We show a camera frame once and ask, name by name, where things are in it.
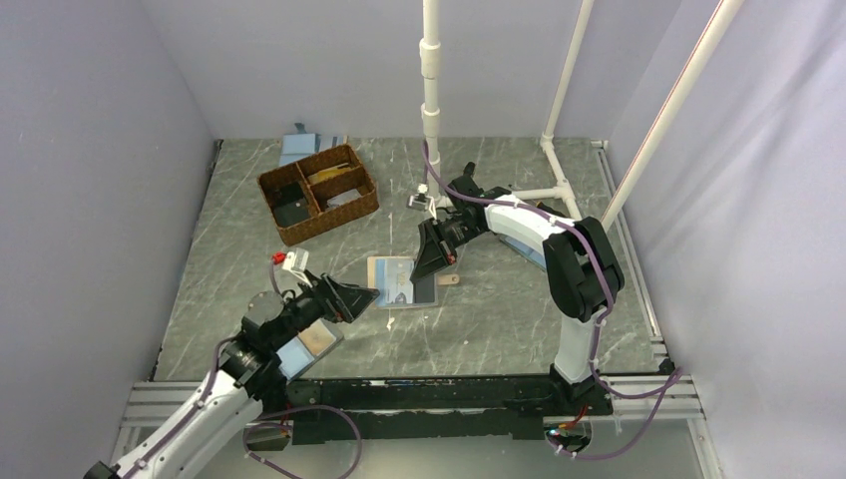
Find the silver grey vip card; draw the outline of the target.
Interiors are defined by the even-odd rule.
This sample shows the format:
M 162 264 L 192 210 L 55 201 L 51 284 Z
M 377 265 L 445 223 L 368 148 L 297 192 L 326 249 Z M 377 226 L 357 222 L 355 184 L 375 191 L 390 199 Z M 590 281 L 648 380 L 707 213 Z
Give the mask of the silver grey vip card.
M 380 307 L 410 305 L 414 302 L 414 284 L 410 280 L 414 268 L 410 257 L 378 257 L 375 260 L 375 288 Z

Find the tan blue card holder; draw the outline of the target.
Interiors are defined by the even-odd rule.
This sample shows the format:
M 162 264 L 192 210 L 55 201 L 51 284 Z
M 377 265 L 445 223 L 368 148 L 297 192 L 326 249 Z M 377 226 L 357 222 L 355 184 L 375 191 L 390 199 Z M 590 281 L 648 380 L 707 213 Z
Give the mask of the tan blue card holder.
M 371 256 L 367 259 L 367 284 L 379 295 L 374 301 L 377 308 L 418 308 L 439 304 L 441 287 L 457 285 L 457 273 L 436 273 L 413 282 L 414 268 L 410 256 Z

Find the gold credit card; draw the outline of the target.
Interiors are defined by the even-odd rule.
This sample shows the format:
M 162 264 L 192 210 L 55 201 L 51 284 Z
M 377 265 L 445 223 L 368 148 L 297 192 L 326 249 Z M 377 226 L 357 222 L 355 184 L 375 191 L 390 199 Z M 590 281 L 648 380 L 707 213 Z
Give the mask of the gold credit card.
M 348 163 L 343 163 L 340 165 L 335 165 L 332 167 L 328 167 L 326 169 L 320 170 L 316 173 L 313 173 L 307 176 L 307 181 L 311 185 L 316 185 L 332 178 L 338 177 L 352 169 L 351 165 Z

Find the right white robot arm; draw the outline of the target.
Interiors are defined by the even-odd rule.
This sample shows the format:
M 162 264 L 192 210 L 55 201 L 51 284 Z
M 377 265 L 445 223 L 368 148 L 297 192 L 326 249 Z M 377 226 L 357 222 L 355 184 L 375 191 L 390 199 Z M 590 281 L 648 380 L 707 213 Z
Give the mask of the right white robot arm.
M 596 382 L 601 330 L 625 286 L 603 225 L 593 217 L 565 219 L 501 187 L 483 190 L 471 172 L 451 181 L 447 192 L 453 208 L 446 219 L 426 220 L 418 227 L 420 247 L 411 281 L 455 264 L 459 247 L 484 234 L 516 240 L 538 253 L 551 298 L 564 316 L 553 363 L 562 379 L 551 385 L 550 400 L 563 414 L 577 412 Z

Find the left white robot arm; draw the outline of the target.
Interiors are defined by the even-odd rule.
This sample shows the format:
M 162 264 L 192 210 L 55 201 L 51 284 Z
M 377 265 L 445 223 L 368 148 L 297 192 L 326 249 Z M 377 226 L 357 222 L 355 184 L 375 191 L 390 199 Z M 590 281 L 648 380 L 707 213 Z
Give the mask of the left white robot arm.
M 300 292 L 263 291 L 248 303 L 239 332 L 214 348 L 201 385 L 147 440 L 88 478 L 193 478 L 250 423 L 278 416 L 287 387 L 331 351 L 375 301 L 376 289 L 311 272 Z

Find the blue orange card holder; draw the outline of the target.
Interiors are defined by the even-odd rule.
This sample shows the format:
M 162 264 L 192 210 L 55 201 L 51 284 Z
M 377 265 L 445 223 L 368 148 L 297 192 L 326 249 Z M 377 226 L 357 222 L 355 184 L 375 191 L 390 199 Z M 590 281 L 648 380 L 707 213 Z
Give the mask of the blue orange card holder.
M 318 319 L 277 350 L 280 372 L 288 383 L 296 380 L 343 339 L 343 331 L 337 324 Z

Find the blue open card holder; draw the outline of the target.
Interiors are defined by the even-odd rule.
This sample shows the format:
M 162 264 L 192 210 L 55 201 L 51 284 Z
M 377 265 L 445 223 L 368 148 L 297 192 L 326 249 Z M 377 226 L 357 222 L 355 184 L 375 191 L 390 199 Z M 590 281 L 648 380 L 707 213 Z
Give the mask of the blue open card holder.
M 499 240 L 513 249 L 521 257 L 539 267 L 541 270 L 547 269 L 545 258 L 541 252 L 538 252 L 530 246 L 508 236 L 499 236 Z

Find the blue card holder at back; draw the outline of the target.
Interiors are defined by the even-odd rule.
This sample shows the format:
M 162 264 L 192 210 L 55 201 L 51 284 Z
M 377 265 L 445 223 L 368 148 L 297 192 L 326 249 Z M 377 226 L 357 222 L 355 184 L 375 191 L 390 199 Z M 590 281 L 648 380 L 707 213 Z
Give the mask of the blue card holder at back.
M 278 165 L 284 167 L 319 152 L 329 150 L 348 142 L 346 135 L 321 135 L 309 132 L 303 123 L 294 124 L 295 132 L 281 138 Z

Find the brown wicker divided basket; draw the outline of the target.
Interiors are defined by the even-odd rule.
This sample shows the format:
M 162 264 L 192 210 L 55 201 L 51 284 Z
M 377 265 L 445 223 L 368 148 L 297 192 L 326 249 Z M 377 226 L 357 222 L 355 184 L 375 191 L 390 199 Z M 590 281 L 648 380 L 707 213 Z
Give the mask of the brown wicker divided basket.
M 350 164 L 352 169 L 316 185 L 307 181 L 307 176 L 343 163 Z M 271 212 L 271 195 L 275 189 L 292 183 L 298 183 L 303 189 L 311 218 L 290 228 L 280 228 Z M 288 246 L 310 240 L 379 209 L 375 182 L 355 150 L 348 144 L 264 172 L 258 176 L 257 184 L 270 210 L 277 233 Z

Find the black item in basket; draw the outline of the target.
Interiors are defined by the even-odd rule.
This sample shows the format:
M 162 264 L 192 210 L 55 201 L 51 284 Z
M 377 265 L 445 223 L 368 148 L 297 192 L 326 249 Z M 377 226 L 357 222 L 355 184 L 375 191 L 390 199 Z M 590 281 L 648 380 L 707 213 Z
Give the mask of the black item in basket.
M 272 192 L 271 212 L 280 228 L 290 228 L 311 218 L 308 200 L 298 183 L 282 186 Z

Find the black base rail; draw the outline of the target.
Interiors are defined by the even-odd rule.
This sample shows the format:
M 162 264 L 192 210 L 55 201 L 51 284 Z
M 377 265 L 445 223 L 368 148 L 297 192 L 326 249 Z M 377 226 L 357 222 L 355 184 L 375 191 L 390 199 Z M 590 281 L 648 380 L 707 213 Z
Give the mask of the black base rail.
M 298 379 L 258 415 L 292 429 L 296 445 L 335 440 L 509 436 L 541 440 L 549 427 L 614 412 L 592 381 L 557 372 Z

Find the white pvc pipe frame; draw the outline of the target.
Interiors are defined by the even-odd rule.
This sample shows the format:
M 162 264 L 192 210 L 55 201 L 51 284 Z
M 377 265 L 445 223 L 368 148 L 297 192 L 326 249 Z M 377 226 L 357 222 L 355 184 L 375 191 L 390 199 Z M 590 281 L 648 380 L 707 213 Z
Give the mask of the white pvc pipe frame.
M 627 203 L 639 232 L 701 229 L 734 215 L 721 169 L 740 77 L 730 72 L 755 3 L 737 11 Z M 712 1 L 598 1 L 557 123 L 560 137 L 604 139 L 624 172 L 709 20 Z M 580 5 L 444 1 L 439 7 L 441 132 L 537 136 L 551 113 Z

